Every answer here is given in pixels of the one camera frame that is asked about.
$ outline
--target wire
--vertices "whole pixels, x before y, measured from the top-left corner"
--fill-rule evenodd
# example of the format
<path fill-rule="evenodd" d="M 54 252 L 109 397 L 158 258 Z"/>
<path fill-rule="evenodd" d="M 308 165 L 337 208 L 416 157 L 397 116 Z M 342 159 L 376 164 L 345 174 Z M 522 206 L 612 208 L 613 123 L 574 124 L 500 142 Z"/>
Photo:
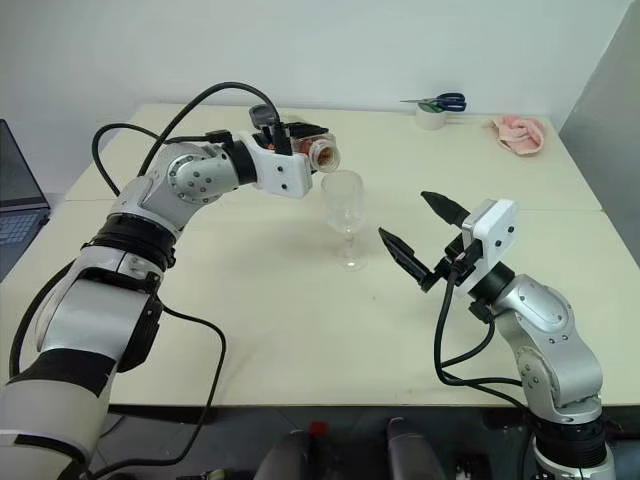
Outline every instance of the wire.
<path fill-rule="evenodd" d="M 433 341 L 433 360 L 436 367 L 436 375 L 445 385 L 451 385 L 455 387 L 470 387 L 475 385 L 482 385 L 485 383 L 501 383 L 521 387 L 522 382 L 511 378 L 482 377 L 470 380 L 462 380 L 457 377 L 453 377 L 452 375 L 449 375 L 444 371 L 442 366 L 442 337 L 444 334 L 444 326 L 447 321 L 447 315 L 449 314 L 449 308 L 451 307 L 453 289 L 455 287 L 457 278 L 458 272 L 455 270 L 455 268 L 452 268 L 451 273 L 449 274 L 449 278 L 447 279 L 447 288 L 445 290 L 444 299 L 442 301 L 440 314 L 438 315 L 438 323 L 436 324 L 436 333 Z"/>
<path fill-rule="evenodd" d="M 478 344 L 478 346 L 472 348 L 466 353 L 463 353 L 462 355 L 458 355 L 457 357 L 452 358 L 451 360 L 442 362 L 442 368 L 450 367 L 451 365 L 457 365 L 458 363 L 462 363 L 465 360 L 469 360 L 470 358 L 478 355 L 482 350 L 484 350 L 487 347 L 487 345 L 489 345 L 489 343 L 491 343 L 491 340 L 493 339 L 493 335 L 495 334 L 495 332 L 496 332 L 496 324 L 493 322 L 493 320 L 491 320 L 489 322 L 489 331 L 487 332 L 487 335 L 484 337 L 482 342 Z"/>
<path fill-rule="evenodd" d="M 120 128 L 144 133 L 145 135 L 148 135 L 154 139 L 158 138 L 157 133 L 154 133 L 151 130 L 147 130 L 146 128 L 139 127 L 138 125 L 134 125 L 132 123 L 109 123 L 107 125 L 100 127 L 96 131 L 96 133 L 94 133 L 93 140 L 91 141 L 91 156 L 93 157 L 93 163 L 95 163 L 96 168 L 98 169 L 98 172 L 100 172 L 100 175 L 102 176 L 103 180 L 106 182 L 106 184 L 109 186 L 109 188 L 115 194 L 116 197 L 120 195 L 120 190 L 118 189 L 117 185 L 114 183 L 114 181 L 111 179 L 111 177 L 107 173 L 107 170 L 104 168 L 104 164 L 100 159 L 100 140 L 107 132 L 111 130 L 120 129 Z M 165 145 L 168 145 L 171 143 L 180 143 L 180 142 L 206 142 L 208 139 L 209 138 L 204 135 L 192 135 L 192 136 L 184 136 L 184 137 L 173 137 L 168 139 L 164 143 Z"/>
<path fill-rule="evenodd" d="M 447 315 L 449 314 L 449 308 L 451 307 L 451 300 L 453 298 L 453 289 L 455 288 L 455 283 L 457 278 L 458 278 L 458 272 L 455 268 L 452 268 L 451 273 L 449 274 L 449 277 L 447 279 L 447 288 L 445 290 L 444 298 L 442 300 L 442 307 L 438 315 L 438 323 L 436 325 L 436 333 L 433 341 L 433 360 L 434 360 L 434 365 L 436 369 L 436 375 L 438 376 L 440 381 L 445 385 L 451 385 L 456 387 L 459 387 L 459 386 L 471 387 L 481 392 L 488 393 L 490 395 L 494 395 L 498 398 L 506 400 L 512 403 L 515 407 L 523 411 L 526 411 L 526 407 L 521 402 L 511 397 L 510 395 L 507 395 L 506 393 L 502 393 L 492 388 L 484 386 L 484 384 L 486 383 L 501 383 L 501 384 L 507 384 L 507 385 L 522 386 L 522 383 L 520 381 L 513 380 L 510 378 L 503 378 L 503 377 L 484 377 L 484 378 L 474 378 L 470 380 L 463 380 L 444 370 L 444 366 L 442 363 L 442 337 L 444 334 L 444 326 L 446 324 Z M 494 329 L 492 329 L 490 326 L 489 332 L 487 332 L 487 335 L 485 336 L 484 340 L 477 347 L 475 347 L 474 349 L 470 350 L 467 353 L 464 353 L 458 357 L 455 357 L 449 360 L 448 361 L 449 365 L 460 363 L 461 361 L 463 361 L 460 359 L 471 358 L 473 355 L 476 355 L 477 353 L 482 351 L 482 349 L 486 347 L 486 344 L 488 344 L 488 342 L 491 340 L 493 333 L 494 333 Z"/>
<path fill-rule="evenodd" d="M 45 299 L 47 294 L 51 291 L 53 287 L 64 277 L 73 262 L 69 262 L 67 265 L 62 267 L 58 273 L 56 273 L 53 277 L 49 279 L 47 283 L 40 289 L 40 291 L 33 297 L 31 303 L 27 307 L 27 310 L 24 312 L 20 323 L 18 324 L 18 329 L 16 330 L 15 335 L 13 336 L 13 341 L 11 342 L 11 350 L 9 351 L 9 376 L 15 377 L 16 375 L 20 375 L 20 354 L 22 352 L 22 344 L 24 343 L 24 339 L 27 336 L 27 331 L 29 330 L 29 325 L 31 324 L 31 319 L 38 310 L 38 307 Z"/>
<path fill-rule="evenodd" d="M 111 432 L 113 432 L 115 429 L 117 429 L 122 422 L 124 422 L 124 419 L 127 418 L 124 415 L 120 415 L 120 418 L 118 418 L 118 420 L 116 420 L 113 425 L 111 425 L 109 428 L 107 428 L 104 432 L 102 432 L 100 434 L 100 438 L 104 438 L 107 435 L 109 435 Z"/>
<path fill-rule="evenodd" d="M 98 169 L 98 172 L 100 172 L 100 175 L 102 175 L 102 178 L 107 183 L 111 191 L 116 195 L 116 197 L 120 195 L 120 190 L 118 190 L 118 187 L 116 186 L 116 184 L 113 183 L 113 180 L 111 180 L 111 177 L 109 177 L 109 175 L 107 174 L 107 171 L 105 170 L 102 164 L 102 160 L 100 160 L 99 148 L 100 148 L 100 139 L 102 138 L 102 136 L 105 133 L 109 132 L 110 130 L 115 130 L 118 128 L 135 130 L 136 132 L 144 133 L 145 135 L 149 135 L 150 137 L 153 137 L 155 139 L 158 138 L 158 135 L 153 133 L 151 130 L 147 130 L 146 128 L 139 127 L 138 125 L 133 125 L 131 123 L 109 123 L 107 125 L 103 125 L 102 127 L 100 127 L 96 131 L 96 133 L 93 134 L 93 140 L 91 141 L 91 155 L 93 156 L 93 162 L 96 164 L 96 168 Z"/>
<path fill-rule="evenodd" d="M 147 153 L 147 156 L 145 157 L 144 162 L 142 162 L 142 165 L 140 166 L 140 170 L 138 171 L 138 176 L 140 177 L 145 173 L 147 173 L 147 170 L 149 169 L 149 165 L 151 165 L 151 162 L 153 161 L 153 157 L 162 146 L 162 143 L 165 140 L 167 140 L 167 138 L 169 138 L 169 134 L 182 121 L 182 119 L 186 117 L 189 114 L 189 112 L 191 112 L 191 110 L 193 110 L 196 106 L 198 106 L 207 97 L 213 95 L 216 92 L 219 92 L 221 90 L 227 90 L 227 89 L 244 90 L 245 92 L 253 93 L 257 97 L 259 97 L 264 103 L 266 103 L 269 106 L 269 108 L 271 108 L 271 110 L 273 111 L 275 122 L 280 123 L 280 114 L 278 113 L 278 110 L 276 109 L 275 105 L 269 99 L 269 97 L 267 97 L 264 93 L 262 93 L 257 88 L 252 87 L 251 85 L 247 85 L 245 83 L 240 83 L 240 82 L 217 83 L 207 88 L 202 93 L 200 93 L 197 97 L 191 100 L 187 105 L 185 105 L 182 108 L 182 110 L 178 112 L 178 114 L 173 118 L 173 120 L 169 122 L 169 124 L 160 134 L 160 136 L 156 139 L 156 142 L 153 144 L 153 146 L 149 150 L 149 153 Z"/>
<path fill-rule="evenodd" d="M 165 467 L 170 465 L 176 465 L 177 463 L 180 463 L 182 460 L 184 460 L 184 458 L 189 454 L 191 447 L 193 446 L 196 439 L 198 438 L 198 434 L 200 433 L 200 430 L 202 430 L 202 427 L 204 426 L 204 421 L 207 417 L 207 414 L 209 413 L 209 409 L 211 408 L 211 403 L 213 402 L 213 396 L 216 393 L 216 389 L 218 387 L 218 381 L 220 380 L 220 372 L 222 371 L 222 365 L 224 364 L 225 355 L 227 353 L 227 339 L 224 336 L 224 333 L 222 332 L 222 330 L 218 328 L 216 325 L 214 325 L 213 323 L 205 322 L 200 318 L 192 317 L 190 315 L 185 315 L 184 313 L 177 312 L 167 307 L 166 305 L 163 305 L 163 310 L 169 315 L 173 315 L 174 317 L 181 318 L 188 322 L 197 323 L 200 325 L 204 325 L 205 327 L 211 328 L 220 338 L 220 345 L 221 345 L 220 357 L 218 359 L 218 366 L 216 367 L 216 373 L 213 377 L 213 383 L 211 384 L 211 389 L 209 390 L 209 397 L 207 398 L 207 403 L 202 409 L 202 413 L 200 414 L 198 423 L 196 424 L 196 427 L 194 428 L 193 433 L 189 438 L 189 441 L 187 442 L 184 449 L 182 450 L 182 453 L 177 457 L 169 458 L 169 459 L 131 458 L 128 460 L 122 460 L 120 462 L 116 462 L 104 468 L 101 468 L 94 474 L 90 474 L 89 476 L 90 479 L 97 480 L 99 478 L 104 477 L 105 475 L 108 475 L 112 472 L 115 472 L 116 470 L 120 470 L 125 467 L 134 467 L 134 466 Z"/>

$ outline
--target tape roll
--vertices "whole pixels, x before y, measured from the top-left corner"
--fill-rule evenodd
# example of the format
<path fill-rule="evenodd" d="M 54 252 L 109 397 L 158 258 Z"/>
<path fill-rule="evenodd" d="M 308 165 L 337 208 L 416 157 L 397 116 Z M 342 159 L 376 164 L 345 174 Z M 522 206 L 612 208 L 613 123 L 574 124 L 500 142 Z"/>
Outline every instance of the tape roll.
<path fill-rule="evenodd" d="M 437 130 L 444 126 L 447 119 L 447 112 L 432 112 L 424 110 L 420 105 L 416 105 L 416 123 L 425 130 Z"/>

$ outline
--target blue scissors handle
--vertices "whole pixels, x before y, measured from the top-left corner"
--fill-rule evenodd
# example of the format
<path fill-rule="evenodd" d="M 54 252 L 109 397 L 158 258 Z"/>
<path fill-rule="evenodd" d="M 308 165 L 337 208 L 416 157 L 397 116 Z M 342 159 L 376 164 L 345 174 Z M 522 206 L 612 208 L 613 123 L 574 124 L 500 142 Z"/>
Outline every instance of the blue scissors handle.
<path fill-rule="evenodd" d="M 449 112 L 464 112 L 467 108 L 467 101 L 461 93 L 443 93 L 438 95 L 434 102 L 443 110 Z"/>

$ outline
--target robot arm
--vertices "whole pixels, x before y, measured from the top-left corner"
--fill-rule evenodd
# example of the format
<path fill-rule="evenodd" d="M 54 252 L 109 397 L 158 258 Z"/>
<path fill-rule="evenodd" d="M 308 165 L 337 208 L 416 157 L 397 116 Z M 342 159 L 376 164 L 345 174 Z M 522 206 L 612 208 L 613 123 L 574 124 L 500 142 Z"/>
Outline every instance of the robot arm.
<path fill-rule="evenodd" d="M 516 205 L 488 200 L 469 213 L 442 195 L 422 195 L 441 218 L 462 230 L 434 272 L 401 239 L 383 229 L 380 235 L 425 292 L 456 269 L 457 292 L 474 299 L 469 310 L 495 322 L 513 350 L 532 414 L 539 478 L 615 478 L 601 420 L 602 371 L 578 335 L 571 305 L 559 292 L 527 275 L 516 276 L 500 262 L 515 240 Z"/>
<path fill-rule="evenodd" d="M 209 138 L 205 147 L 176 143 L 161 150 L 37 308 L 40 355 L 0 395 L 3 478 L 77 479 L 89 464 L 113 378 L 146 359 L 173 246 L 200 208 L 245 184 L 291 198 L 311 188 L 305 153 L 278 154 L 249 133 Z"/>

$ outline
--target wine glass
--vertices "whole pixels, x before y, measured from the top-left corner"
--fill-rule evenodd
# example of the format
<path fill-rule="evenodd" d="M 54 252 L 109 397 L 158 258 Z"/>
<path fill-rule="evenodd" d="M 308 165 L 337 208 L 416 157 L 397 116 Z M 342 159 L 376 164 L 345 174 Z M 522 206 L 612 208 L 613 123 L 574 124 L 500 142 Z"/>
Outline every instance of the wine glass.
<path fill-rule="evenodd" d="M 337 170 L 322 179 L 327 223 L 344 235 L 344 243 L 338 255 L 347 270 L 359 270 L 366 259 L 355 243 L 355 234 L 364 226 L 364 187 L 362 178 L 350 170 Z"/>

